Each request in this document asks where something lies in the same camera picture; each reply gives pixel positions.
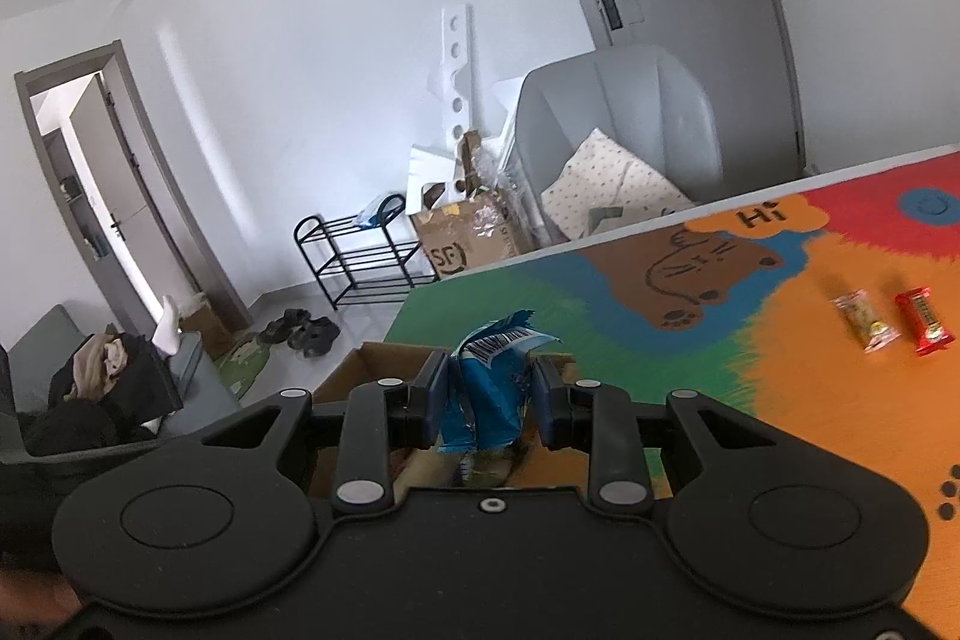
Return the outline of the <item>person's left hand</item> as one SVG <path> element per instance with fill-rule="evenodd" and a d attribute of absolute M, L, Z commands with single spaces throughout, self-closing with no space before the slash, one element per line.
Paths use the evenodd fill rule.
<path fill-rule="evenodd" d="M 80 609 L 82 601 L 62 575 L 2 562 L 3 637 L 61 626 Z"/>

